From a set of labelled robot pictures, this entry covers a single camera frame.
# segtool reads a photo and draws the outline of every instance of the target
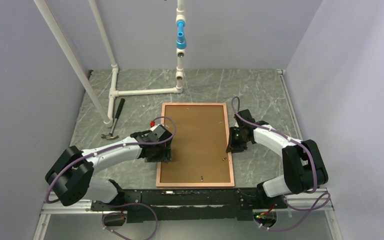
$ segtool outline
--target corkboard frame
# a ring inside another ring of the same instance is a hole
[[[224,125],[226,129],[226,146],[229,143],[229,119],[228,108],[226,103],[193,103],[193,102],[164,102],[162,104],[161,116],[165,116],[167,106],[221,106],[224,112]],[[234,187],[235,178],[233,172],[232,153],[227,154],[227,160],[229,164],[230,182],[161,182],[161,162],[157,163],[156,169],[156,187],[157,188],[225,188]]]

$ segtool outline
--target blue pipe fitting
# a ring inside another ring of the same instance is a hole
[[[178,49],[186,48],[186,38],[185,38],[185,32],[183,30],[184,27],[185,27],[185,22],[183,20],[179,20],[177,22],[177,41],[176,41],[176,45]]]

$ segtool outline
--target floor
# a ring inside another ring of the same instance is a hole
[[[99,100],[108,106],[111,70],[94,70],[90,82]],[[123,69],[118,74],[118,90],[170,88],[176,85],[175,71],[169,69]],[[241,109],[249,109],[256,121],[264,120],[283,133],[297,138],[281,79],[275,69],[188,69],[181,94],[126,96],[114,134],[121,139],[145,131],[149,121],[161,115],[162,103],[227,103],[229,125],[235,120],[231,99],[240,96]],[[112,143],[101,139],[109,129],[87,94],[77,118],[71,145],[79,149],[97,148]],[[232,155],[236,187],[255,187],[283,174],[282,160],[262,145],[248,144],[248,150]],[[125,189],[156,188],[157,164],[135,159],[98,173],[96,178],[113,179]]]

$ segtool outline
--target white arm segment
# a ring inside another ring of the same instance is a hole
[[[264,125],[264,127],[272,128],[270,125]],[[301,142],[299,139],[291,138],[297,142]],[[254,140],[256,143],[268,147],[270,150],[275,152],[277,155],[282,157],[282,149],[287,146],[295,146],[295,143],[288,141],[287,139],[279,136],[278,134],[261,129],[254,129]],[[265,194],[268,197],[273,198],[283,194],[289,194],[291,191],[285,183],[285,178],[283,175],[270,179],[262,184]]]
[[[117,196],[117,188],[108,180],[96,179],[90,180],[89,188],[81,199],[97,200],[104,203],[111,202]]]
[[[264,127],[267,128],[273,128],[270,125],[264,125]],[[299,143],[301,143],[301,140],[295,139],[295,138],[290,138],[293,139]],[[265,130],[262,128],[256,128],[254,129],[254,140],[256,143],[264,145],[268,147],[270,150],[275,152],[277,155],[282,157],[282,149],[287,147],[287,146],[295,146],[295,143],[292,143],[288,141],[287,139],[283,138],[280,135],[277,135],[276,133]]]
[[[82,155],[87,155],[90,153],[95,153],[96,151],[99,151],[101,149],[105,149],[114,145],[118,144],[123,144],[123,143],[137,143],[136,139],[132,137],[126,137],[125,139],[114,142],[109,145],[105,145],[102,147],[98,148],[93,148],[93,149],[84,149],[82,150],[83,153]],[[86,158],[88,162],[93,163],[93,175],[99,173],[100,171],[112,167],[116,164],[129,161],[129,160],[135,160],[139,158],[139,155],[141,155],[142,148],[139,145],[134,145],[134,146],[125,146],[125,147],[117,147],[114,149],[111,149],[107,152],[98,154],[96,156],[91,156]]]
[[[96,151],[106,149],[108,147],[118,145],[118,144],[125,144],[125,143],[137,143],[136,139],[132,137],[126,137],[125,139],[121,141],[114,142],[109,145],[105,145],[98,148],[93,149],[84,149],[82,155],[88,155],[90,153],[95,153]],[[142,148],[138,145],[133,146],[124,146],[124,147],[117,147],[114,149],[111,149],[107,152],[97,154],[96,156],[91,156],[86,158],[88,162],[93,163],[93,175],[99,173],[100,171],[112,167],[116,164],[128,161],[128,160],[135,160],[138,159],[141,154]],[[89,183],[89,188],[87,189],[86,195],[82,199],[88,199],[88,200],[98,200],[102,201],[104,203],[111,202],[116,196],[118,192],[116,187],[109,182],[108,180],[101,180],[92,178]]]

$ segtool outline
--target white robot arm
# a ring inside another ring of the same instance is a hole
[[[317,185],[325,184],[328,181],[322,156],[313,140],[301,141],[280,135],[267,122],[256,122],[248,109],[239,111],[237,114],[240,117],[235,115],[236,125],[229,129],[229,143],[226,152],[243,152],[247,149],[247,143],[252,142],[252,144],[264,145],[282,157],[283,175],[257,185],[259,191],[257,195],[261,200],[267,202],[270,201],[270,198],[290,193],[299,194],[314,187],[312,168],[309,164],[303,165],[301,161],[309,160],[309,156],[297,144],[306,147],[311,153],[315,165]]]
[[[123,140],[98,148],[79,150],[76,146],[70,146],[48,171],[45,180],[51,185],[65,167],[83,157],[84,160],[56,179],[53,191],[64,206],[72,205],[80,199],[111,203],[119,195],[123,197],[121,187],[113,180],[92,179],[92,176],[129,160],[143,158],[145,162],[167,163],[172,159],[172,137],[163,125],[156,125],[150,130],[132,133]]]

